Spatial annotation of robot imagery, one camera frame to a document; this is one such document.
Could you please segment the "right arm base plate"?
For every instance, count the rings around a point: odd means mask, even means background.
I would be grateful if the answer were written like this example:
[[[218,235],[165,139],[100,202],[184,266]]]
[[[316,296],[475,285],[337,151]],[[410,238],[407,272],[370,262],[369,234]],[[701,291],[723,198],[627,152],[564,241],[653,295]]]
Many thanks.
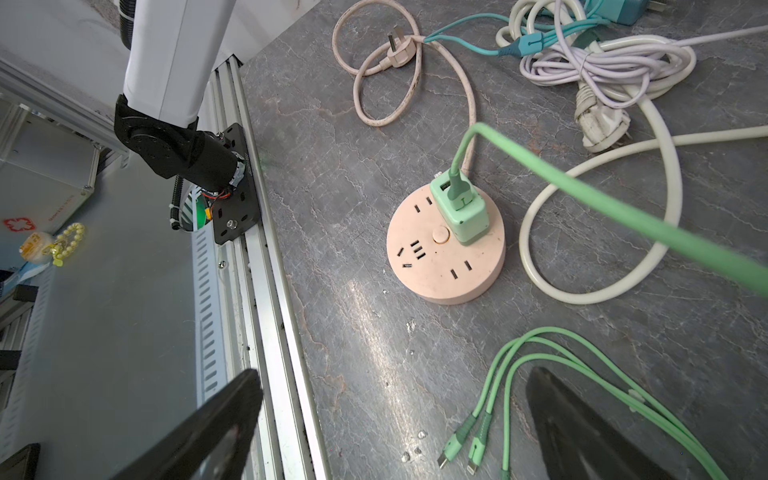
[[[218,245],[239,238],[262,221],[259,189],[254,178],[245,130],[240,124],[234,123],[224,132],[224,138],[225,146],[235,154],[239,165],[243,167],[243,175],[236,186],[230,186],[210,203],[214,241]]]

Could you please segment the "light green USB charger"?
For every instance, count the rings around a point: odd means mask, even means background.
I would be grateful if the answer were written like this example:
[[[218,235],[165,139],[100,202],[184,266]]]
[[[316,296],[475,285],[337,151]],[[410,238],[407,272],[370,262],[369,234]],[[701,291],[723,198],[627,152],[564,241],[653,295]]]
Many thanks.
[[[460,244],[471,245],[489,231],[486,202],[464,173],[452,176],[443,172],[429,187],[443,220]]]

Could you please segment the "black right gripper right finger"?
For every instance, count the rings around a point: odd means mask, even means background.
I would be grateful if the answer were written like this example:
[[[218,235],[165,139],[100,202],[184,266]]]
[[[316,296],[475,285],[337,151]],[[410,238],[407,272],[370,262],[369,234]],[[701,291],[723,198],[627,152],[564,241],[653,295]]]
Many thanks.
[[[533,368],[526,398],[551,479],[672,477],[549,370]]]

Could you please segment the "round beige power strip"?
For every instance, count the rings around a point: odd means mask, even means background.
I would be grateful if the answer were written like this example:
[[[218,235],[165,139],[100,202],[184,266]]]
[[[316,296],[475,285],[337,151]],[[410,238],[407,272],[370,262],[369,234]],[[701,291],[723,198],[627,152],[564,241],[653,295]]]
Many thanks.
[[[399,281],[421,298],[441,305],[469,302],[498,278],[506,255],[499,209],[484,192],[488,233],[469,246],[458,242],[424,185],[395,210],[386,236],[390,266]]]

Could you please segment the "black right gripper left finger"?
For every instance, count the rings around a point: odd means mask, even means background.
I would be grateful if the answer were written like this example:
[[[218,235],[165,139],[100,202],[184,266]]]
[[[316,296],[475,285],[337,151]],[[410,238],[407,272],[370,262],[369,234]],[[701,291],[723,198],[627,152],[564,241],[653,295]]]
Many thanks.
[[[117,479],[240,479],[263,403],[259,372],[246,369]]]

